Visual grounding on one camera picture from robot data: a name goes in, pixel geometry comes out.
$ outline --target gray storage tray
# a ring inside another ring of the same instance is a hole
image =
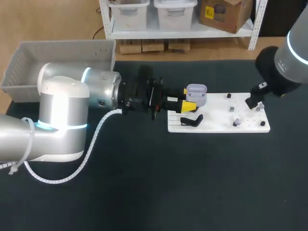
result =
[[[16,103],[39,102],[37,78],[46,63],[86,65],[112,71],[115,40],[26,41],[12,56],[0,88]]]

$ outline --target cardboard box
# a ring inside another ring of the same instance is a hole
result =
[[[202,0],[200,23],[236,34],[250,17],[253,0]]]
[[[168,50],[177,53],[186,53],[191,48],[191,39],[189,38],[176,38],[169,39]]]
[[[140,39],[120,40],[119,50],[121,54],[141,53],[141,40]]]
[[[142,40],[142,52],[163,51],[165,48],[163,39],[144,39]]]

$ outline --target black robot end effector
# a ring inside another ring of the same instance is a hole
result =
[[[251,96],[246,99],[250,109],[256,107],[259,102],[265,100],[265,95],[272,92],[278,97],[297,89],[301,84],[286,79],[277,70],[275,65],[275,54],[278,47],[267,47],[261,51],[256,59],[256,68],[264,82],[253,87],[250,91]]]
[[[161,109],[183,113],[196,109],[196,103],[187,102],[186,89],[164,88],[162,78],[153,78],[153,69],[143,65],[139,68],[136,79],[122,80],[118,90],[118,105],[124,113],[129,110],[140,112],[152,111],[152,119]],[[176,102],[168,101],[168,97],[176,97]]]

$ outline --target bolt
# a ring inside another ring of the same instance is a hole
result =
[[[241,125],[241,121],[240,119],[236,119],[234,122],[233,122],[233,126],[238,126],[238,125]]]
[[[104,100],[100,100],[98,101],[99,106],[103,107],[105,105],[105,101]]]
[[[256,108],[256,111],[259,112],[263,108],[264,108],[264,104],[260,103],[259,106]]]

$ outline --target white cable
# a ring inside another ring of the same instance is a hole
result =
[[[47,183],[47,184],[61,184],[61,183],[64,183],[64,182],[68,182],[69,180],[71,180],[72,178],[74,178],[79,172],[81,172],[81,170],[83,169],[83,167],[86,165],[87,161],[88,161],[88,158],[92,152],[92,149],[93,149],[93,146],[95,144],[95,141],[96,141],[96,138],[98,136],[98,133],[99,131],[101,130],[101,127],[103,125],[103,123],[105,122],[105,120],[114,115],[114,114],[122,114],[122,109],[116,109],[116,110],[113,110],[113,111],[110,111],[108,112],[106,115],[104,115],[104,117],[100,120],[99,124],[97,125],[96,127],[96,130],[94,132],[94,135],[93,135],[93,138],[92,138],[92,141],[91,141],[91,144],[89,146],[89,149],[88,149],[88,152],[84,158],[84,160],[82,161],[81,165],[79,166],[79,168],[70,176],[64,178],[64,179],[61,179],[61,180],[47,180],[47,179],[44,179],[40,176],[38,176],[30,167],[30,165],[28,164],[27,161],[24,162],[25,164],[25,167],[27,168],[28,172],[31,174],[32,177],[34,177],[35,179],[41,181],[41,182],[44,182],[44,183]]]
[[[22,165],[24,161],[27,160],[27,158],[28,158],[28,156],[31,152],[31,149],[32,149],[32,144],[33,144],[33,139],[34,139],[34,131],[35,131],[33,120],[30,119],[30,118],[26,118],[26,117],[22,118],[21,120],[29,122],[29,125],[30,125],[30,140],[28,142],[27,149],[26,149],[23,157],[21,158],[21,160],[17,164],[12,165],[11,170],[9,172],[10,175],[12,175],[14,172],[18,171],[18,167],[20,165]]]
[[[17,161],[4,163],[4,164],[0,165],[0,169],[6,168],[6,167],[10,167],[10,166],[15,165],[15,164],[17,164]]]

